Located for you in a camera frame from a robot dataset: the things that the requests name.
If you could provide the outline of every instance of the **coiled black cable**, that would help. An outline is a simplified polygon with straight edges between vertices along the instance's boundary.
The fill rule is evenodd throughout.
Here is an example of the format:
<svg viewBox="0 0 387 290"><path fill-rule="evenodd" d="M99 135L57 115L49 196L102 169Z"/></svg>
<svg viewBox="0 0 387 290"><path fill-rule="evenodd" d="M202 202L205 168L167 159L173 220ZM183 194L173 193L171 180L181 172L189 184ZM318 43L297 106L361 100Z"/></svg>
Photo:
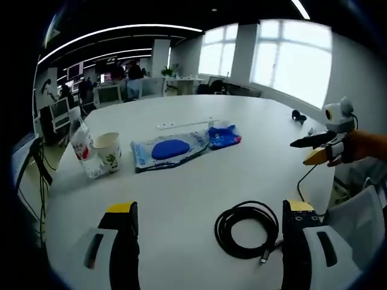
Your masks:
<svg viewBox="0 0 387 290"><path fill-rule="evenodd" d="M258 207L243 207L245 204L259 204L266 211ZM232 238L231 228L244 219L258 221L267 232L267 240L257 248L244 248L239 246ZM261 263L265 263L268 255L274 250L278 237L279 225L274 212L270 207L259 201L245 201L223 212L215 222L215 237L219 246L229 255L239 259L252 259L262 256Z"/></svg>

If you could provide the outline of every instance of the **cable connector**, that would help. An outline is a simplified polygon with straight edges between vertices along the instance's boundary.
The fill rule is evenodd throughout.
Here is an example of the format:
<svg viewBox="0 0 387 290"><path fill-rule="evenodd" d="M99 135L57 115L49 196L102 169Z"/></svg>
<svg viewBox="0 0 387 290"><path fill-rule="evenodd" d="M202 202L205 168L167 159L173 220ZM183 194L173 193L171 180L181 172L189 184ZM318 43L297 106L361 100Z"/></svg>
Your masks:
<svg viewBox="0 0 387 290"><path fill-rule="evenodd" d="M261 258L261 264L265 264L267 262L269 254L270 254L270 252L268 250L265 250L265 252Z"/></svg>

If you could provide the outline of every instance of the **blue sponge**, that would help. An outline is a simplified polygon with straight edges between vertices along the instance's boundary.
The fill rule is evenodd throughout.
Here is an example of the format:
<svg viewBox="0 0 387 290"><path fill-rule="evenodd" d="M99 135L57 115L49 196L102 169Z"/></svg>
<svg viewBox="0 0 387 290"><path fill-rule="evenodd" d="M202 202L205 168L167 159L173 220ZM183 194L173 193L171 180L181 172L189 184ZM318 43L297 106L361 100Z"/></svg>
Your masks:
<svg viewBox="0 0 387 290"><path fill-rule="evenodd" d="M153 147L152 158L156 160L164 160L172 158L184 153L187 153L189 150L189 144L178 140L166 140L159 142Z"/></svg>

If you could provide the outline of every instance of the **window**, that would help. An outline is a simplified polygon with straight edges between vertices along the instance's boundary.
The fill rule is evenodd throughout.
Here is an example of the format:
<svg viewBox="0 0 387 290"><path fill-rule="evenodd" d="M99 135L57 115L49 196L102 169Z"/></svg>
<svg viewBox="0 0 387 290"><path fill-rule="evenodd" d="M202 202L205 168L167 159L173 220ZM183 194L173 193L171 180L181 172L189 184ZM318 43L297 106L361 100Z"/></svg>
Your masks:
<svg viewBox="0 0 387 290"><path fill-rule="evenodd" d="M329 27L302 21L261 21L250 82L321 109L331 73L331 50Z"/></svg>
<svg viewBox="0 0 387 290"><path fill-rule="evenodd" d="M200 51L200 74L230 76L237 33L238 24L218 27L205 33Z"/></svg>

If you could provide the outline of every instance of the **potted plant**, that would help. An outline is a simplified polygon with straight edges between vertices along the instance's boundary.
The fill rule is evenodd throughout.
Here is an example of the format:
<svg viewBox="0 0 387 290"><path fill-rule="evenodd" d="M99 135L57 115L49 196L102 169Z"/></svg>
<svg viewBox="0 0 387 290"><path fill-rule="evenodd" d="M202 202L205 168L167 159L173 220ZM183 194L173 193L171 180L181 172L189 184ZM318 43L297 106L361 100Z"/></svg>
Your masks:
<svg viewBox="0 0 387 290"><path fill-rule="evenodd" d="M161 74L165 77L172 77L174 75L174 71L172 68L167 68L166 66L161 71Z"/></svg>

